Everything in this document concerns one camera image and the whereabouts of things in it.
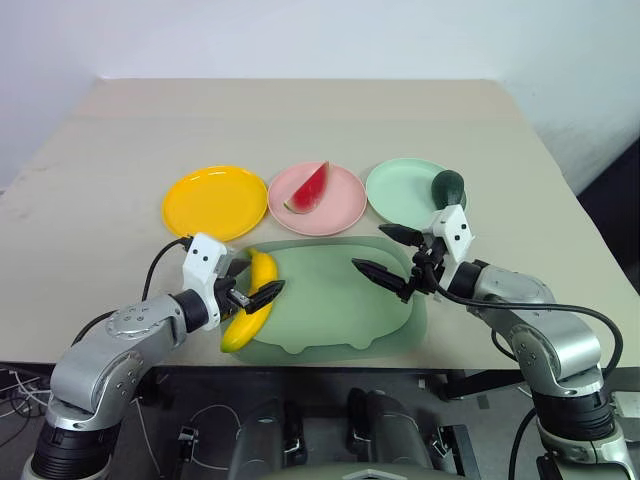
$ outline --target black wire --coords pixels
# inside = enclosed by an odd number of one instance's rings
[[[158,264],[158,262],[160,261],[162,256],[165,253],[167,253],[167,251],[170,248],[175,247],[176,245],[183,245],[188,249],[190,244],[191,244],[191,238],[182,237],[182,238],[178,238],[178,239],[176,239],[176,240],[174,240],[172,242],[169,242],[164,247],[162,247],[162,250],[160,250],[158,252],[156,257],[151,262],[151,265],[149,266],[149,271],[147,272],[147,278],[144,281],[144,288],[142,289],[142,301],[143,302],[147,299],[147,296],[149,295],[149,286],[151,285],[151,277],[153,276],[153,271],[155,270],[156,265]]]
[[[446,291],[442,288],[438,281],[435,278],[435,274],[433,270],[427,268],[425,272],[431,278],[429,279],[437,292],[442,295],[444,298],[451,300],[452,302],[459,303],[461,305],[465,305],[467,307],[476,307],[476,308],[493,308],[496,310],[555,310],[561,312],[572,312],[572,313],[580,313],[583,315],[588,315],[590,317],[596,318],[604,323],[611,334],[613,335],[614,347],[613,353],[611,355],[611,359],[605,368],[602,369],[602,376],[607,378],[611,372],[618,366],[618,362],[620,361],[620,357],[622,356],[622,348],[624,345],[624,341],[622,339],[622,333],[618,329],[617,325],[613,323],[613,321],[607,317],[606,315],[597,312],[596,310],[592,310],[586,307],[580,307],[577,305],[563,305],[561,303],[498,303],[498,302],[486,302],[483,300],[471,300],[467,298],[458,297],[453,293]]]
[[[25,414],[25,413],[23,413],[23,412],[22,412],[22,410],[21,410],[21,409],[24,407],[24,405],[22,405],[22,406],[21,406],[21,405],[16,401],[17,399],[16,399],[16,397],[14,396],[15,392],[16,392],[16,390],[11,390],[11,393],[9,394],[9,403],[11,403],[11,408],[13,408],[13,411],[14,411],[14,412],[16,412],[16,414],[17,414],[17,415],[20,415],[20,416],[21,416],[21,417],[23,417],[23,418],[31,418],[31,405],[29,404],[29,400],[28,400],[28,398],[29,398],[29,397],[27,397],[27,400],[25,400],[25,403],[26,403],[27,405],[29,405],[29,407],[28,407],[28,408],[29,408],[29,412],[28,412],[28,414]]]
[[[27,405],[29,408],[29,413],[31,413],[31,403],[29,403],[29,401],[27,400]],[[18,435],[20,435],[25,428],[27,428],[27,425],[29,424],[29,422],[31,421],[31,416],[27,415],[26,420],[24,421],[24,423],[22,424],[22,427],[20,427],[20,429],[15,432],[13,435],[11,435],[9,438],[7,438],[4,442],[0,443],[0,448],[4,447],[6,444],[8,444],[11,440],[13,440],[14,438],[16,438]]]
[[[524,431],[527,429],[529,422],[533,420],[533,417],[535,416],[536,409],[532,408],[522,419],[522,422],[520,422],[520,426],[518,427],[516,436],[513,439],[513,445],[511,446],[511,455],[509,456],[509,480],[515,480],[516,478],[516,460],[518,459],[518,449],[520,448],[520,442],[522,442],[522,436],[524,435]]]
[[[516,356],[511,353],[509,350],[507,350],[506,348],[504,348],[502,345],[500,345],[500,343],[498,342],[498,333],[494,330],[491,329],[491,341],[493,342],[493,345],[500,350],[500,352],[506,356],[509,357],[511,360],[513,360],[514,362],[517,362],[518,359],[516,358]]]
[[[13,406],[11,405],[11,397],[0,400],[0,407],[2,407],[6,403],[8,403],[9,406],[11,407],[11,410],[13,410]]]
[[[82,338],[87,334],[89,330],[91,330],[95,325],[100,323],[105,318],[109,318],[109,316],[111,316],[113,312],[115,312],[115,310],[111,310],[110,312],[103,313],[102,315],[94,318],[89,323],[87,323],[84,327],[82,327],[82,330],[78,332],[78,334],[76,335],[76,338],[74,338],[73,342],[71,342],[71,345],[75,345],[80,340],[82,340]]]
[[[149,295],[149,286],[151,285],[151,277],[153,276],[153,271],[155,270],[156,265],[158,264],[158,262],[160,261],[162,256],[165,253],[167,253],[167,251],[170,248],[172,248],[172,247],[174,247],[176,245],[183,245],[185,248],[188,249],[189,246],[191,245],[191,240],[192,240],[191,237],[178,238],[178,239],[173,240],[172,242],[169,242],[168,244],[166,244],[164,247],[162,247],[162,250],[160,250],[158,252],[158,254],[155,256],[155,258],[151,262],[151,265],[149,266],[149,271],[147,272],[147,278],[144,281],[144,288],[142,289],[142,301],[143,302],[147,299],[147,295]],[[103,313],[102,315],[94,318],[89,323],[87,323],[84,327],[82,327],[82,330],[80,330],[78,332],[78,334],[76,335],[76,338],[74,338],[73,342],[71,342],[71,345],[75,345],[80,340],[82,340],[83,337],[87,334],[87,332],[89,330],[91,330],[94,326],[96,326],[98,323],[100,323],[104,319],[109,318],[111,316],[111,314],[114,313],[114,312],[115,312],[115,310],[111,310],[110,312]]]

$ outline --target yellow plate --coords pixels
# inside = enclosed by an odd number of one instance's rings
[[[208,167],[190,173],[164,197],[162,219],[178,236],[207,233],[228,242],[247,233],[267,210],[267,188],[239,167]]]

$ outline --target avocado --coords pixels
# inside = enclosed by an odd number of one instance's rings
[[[448,205],[467,206],[467,195],[464,193],[464,179],[453,170],[444,170],[437,174],[431,182],[431,197],[438,210]]]

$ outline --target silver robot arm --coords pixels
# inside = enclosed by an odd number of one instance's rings
[[[183,292],[124,307],[67,350],[51,376],[46,422],[23,480],[106,478],[120,422],[142,376],[188,333],[214,328],[238,308],[251,313],[280,292],[282,281],[250,298],[241,295],[226,276],[231,257],[223,244],[197,234],[183,264]]]
[[[405,282],[382,265],[353,259],[361,273],[405,302],[417,290],[465,304],[509,343],[531,387],[548,468],[555,475],[549,478],[640,478],[604,392],[600,343],[585,322],[569,311],[535,309],[535,304],[555,304],[540,280],[465,262],[473,235],[460,205],[435,212],[423,231],[397,224],[380,229],[418,247],[411,277]],[[529,309],[510,308],[512,303]]]
[[[491,265],[480,271],[472,298],[555,303],[540,280]],[[636,480],[604,389],[600,343],[587,324],[562,311],[468,310],[511,346],[531,389],[540,439],[560,478]]]

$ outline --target banana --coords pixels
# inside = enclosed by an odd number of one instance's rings
[[[249,255],[251,256],[249,295],[253,295],[263,285],[278,279],[278,267],[271,255],[259,252],[255,248],[249,249]],[[225,353],[235,352],[249,343],[267,321],[272,305],[273,302],[250,315],[244,310],[240,310],[224,332],[220,342],[220,350]]]

